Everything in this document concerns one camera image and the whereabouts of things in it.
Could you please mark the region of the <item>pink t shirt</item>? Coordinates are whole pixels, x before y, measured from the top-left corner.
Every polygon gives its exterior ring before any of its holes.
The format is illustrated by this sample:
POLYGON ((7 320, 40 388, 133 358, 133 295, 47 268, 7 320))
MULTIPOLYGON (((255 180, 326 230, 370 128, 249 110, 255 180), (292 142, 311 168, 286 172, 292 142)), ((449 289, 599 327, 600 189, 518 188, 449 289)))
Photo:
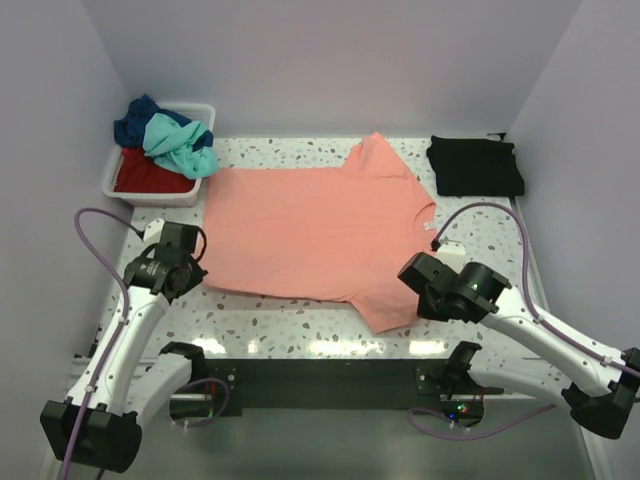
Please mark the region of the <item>pink t shirt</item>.
POLYGON ((208 184, 209 287, 352 305, 376 333, 412 324, 401 268, 428 249, 436 203, 379 134, 339 167, 227 168, 208 184))

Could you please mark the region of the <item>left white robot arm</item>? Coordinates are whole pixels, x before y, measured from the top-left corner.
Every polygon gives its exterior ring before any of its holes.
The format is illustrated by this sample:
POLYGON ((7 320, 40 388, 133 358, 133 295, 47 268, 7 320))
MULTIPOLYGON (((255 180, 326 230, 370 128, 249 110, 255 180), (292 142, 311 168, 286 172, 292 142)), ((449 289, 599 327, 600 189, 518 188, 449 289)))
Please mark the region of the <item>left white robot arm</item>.
POLYGON ((72 464, 101 472, 126 471, 145 424, 179 388, 200 390, 207 380, 202 348, 169 342, 140 378, 134 376, 146 345, 171 303, 202 283, 199 262, 207 246, 195 225, 156 220, 140 234, 141 254, 117 282, 121 295, 111 324, 80 378, 61 401, 48 401, 40 422, 58 476, 72 464))

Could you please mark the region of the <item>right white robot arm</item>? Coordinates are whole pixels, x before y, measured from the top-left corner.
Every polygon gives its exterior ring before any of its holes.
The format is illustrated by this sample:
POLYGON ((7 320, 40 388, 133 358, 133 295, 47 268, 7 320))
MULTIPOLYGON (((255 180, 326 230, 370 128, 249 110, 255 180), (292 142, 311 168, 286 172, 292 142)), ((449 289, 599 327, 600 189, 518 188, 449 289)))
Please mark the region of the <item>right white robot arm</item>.
POLYGON ((534 355, 494 360, 479 344, 462 341, 428 376, 442 393, 452 396, 473 387, 521 393, 567 409, 580 427, 600 437, 622 436, 639 392, 638 349, 621 351, 578 332, 477 262, 455 271, 418 253, 398 278, 417 294, 419 317, 481 325, 534 355))

